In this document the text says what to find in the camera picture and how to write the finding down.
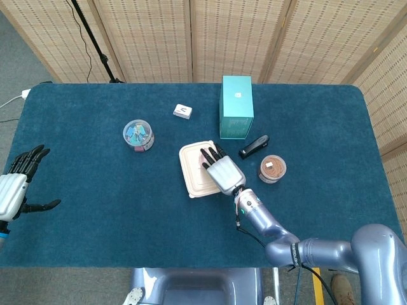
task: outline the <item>plastic takeout container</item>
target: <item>plastic takeout container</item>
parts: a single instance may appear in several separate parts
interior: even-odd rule
[[[216,150],[213,141],[192,143],[179,150],[179,160],[181,161],[186,189],[190,194],[190,198],[203,197],[220,192],[215,182],[202,166],[202,163],[206,160],[202,156],[200,149],[207,149],[209,147]]]
[[[135,119],[123,129],[126,143],[137,152],[147,151],[154,144],[154,133],[146,121]]]

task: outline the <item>white plug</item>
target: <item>white plug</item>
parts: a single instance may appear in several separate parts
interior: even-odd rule
[[[30,93],[31,89],[26,89],[21,91],[21,97],[25,100],[28,97],[28,93]]]

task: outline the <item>small white box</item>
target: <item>small white box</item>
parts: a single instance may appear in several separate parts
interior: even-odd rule
[[[192,113],[191,107],[177,104],[172,114],[175,116],[179,116],[180,118],[190,119],[191,113]]]

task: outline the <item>bamboo panel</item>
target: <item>bamboo panel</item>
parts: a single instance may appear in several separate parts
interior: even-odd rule
[[[192,81],[188,0],[96,0],[128,82]]]
[[[298,1],[268,82],[339,83],[405,0]]]
[[[404,239],[407,240],[407,151],[383,162]]]
[[[194,81],[250,75],[258,82],[284,1],[193,1]]]
[[[354,83],[382,154],[407,142],[407,25]]]
[[[85,0],[78,2],[100,48],[111,58],[89,5]],[[0,0],[0,7],[57,80],[63,83],[86,83],[90,59],[86,54],[79,27],[72,17],[71,8],[65,1]],[[81,25],[82,35],[92,58],[89,82],[108,82],[109,77],[76,12],[75,16]],[[117,76],[116,67],[113,64],[110,66],[113,74]]]

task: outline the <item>yellow stripe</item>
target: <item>yellow stripe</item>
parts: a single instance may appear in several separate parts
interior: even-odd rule
[[[321,275],[319,268],[312,268],[316,273]],[[312,282],[314,284],[315,305],[324,305],[324,295],[322,294],[322,284],[318,277],[312,275]]]

